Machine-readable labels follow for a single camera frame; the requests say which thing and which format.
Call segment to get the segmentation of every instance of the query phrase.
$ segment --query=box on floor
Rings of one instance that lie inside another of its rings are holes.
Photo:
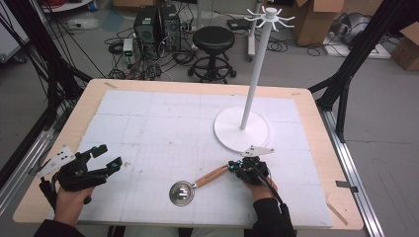
[[[330,26],[341,13],[344,0],[295,0],[293,37],[302,46],[323,45]]]
[[[419,71],[419,22],[400,31],[404,37],[391,57],[406,71]]]

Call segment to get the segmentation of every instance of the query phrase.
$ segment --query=electronic equipment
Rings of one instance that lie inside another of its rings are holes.
[[[160,7],[161,22],[163,26],[163,38],[169,51],[181,50],[180,19],[176,6],[163,4]]]
[[[37,176],[42,180],[40,189],[53,209],[55,209],[57,196],[56,181],[59,181],[61,187],[66,191],[77,192],[105,184],[107,179],[121,168],[123,160],[118,157],[108,163],[106,168],[88,171],[87,162],[90,158],[96,158],[107,151],[106,145],[100,145],[99,147],[94,146],[83,153],[73,154],[68,146],[64,145],[54,157],[45,163]],[[46,181],[44,176],[56,169],[59,169],[59,171],[52,176],[51,182]],[[90,201],[91,198],[86,197],[84,203],[87,204]]]
[[[141,58],[158,59],[158,47],[162,41],[158,8],[156,6],[140,6],[133,29],[136,34]]]
[[[345,44],[352,46],[369,22],[370,19],[361,13],[343,13],[333,21],[329,32],[340,38]]]
[[[135,64],[135,54],[133,51],[133,39],[124,39],[124,48],[123,48],[124,58],[127,65]]]

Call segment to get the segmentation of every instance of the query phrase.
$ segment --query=concrete floor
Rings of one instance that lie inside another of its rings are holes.
[[[62,21],[73,17],[93,17],[101,23],[93,31],[77,33],[74,38],[99,69],[107,75],[112,69],[112,55],[106,39],[133,24],[134,14],[103,5],[95,13],[77,9],[57,15]],[[214,15],[212,25],[225,26],[226,16]],[[272,36],[290,40],[288,30]],[[76,44],[65,37],[77,67],[102,78]],[[394,46],[385,43],[391,51]],[[237,77],[228,83],[248,85],[254,61],[246,56],[247,38],[236,35],[235,46],[227,52]],[[307,48],[290,46],[285,52],[267,51],[260,86],[308,88],[332,76],[344,58],[324,54],[311,56]],[[168,69],[173,63],[162,67]],[[187,67],[177,65],[157,80],[198,82],[187,75]],[[403,70],[392,59],[367,59],[351,84],[346,115],[345,138],[377,214],[385,236],[419,236],[419,72]],[[0,167],[18,147],[46,107],[41,83],[31,63],[10,61],[0,64]],[[14,200],[0,216],[2,236],[32,236],[37,225],[18,224],[13,212],[32,181],[28,177]],[[86,236],[106,236],[107,226],[80,226]],[[368,236],[365,230],[304,230],[298,236]]]

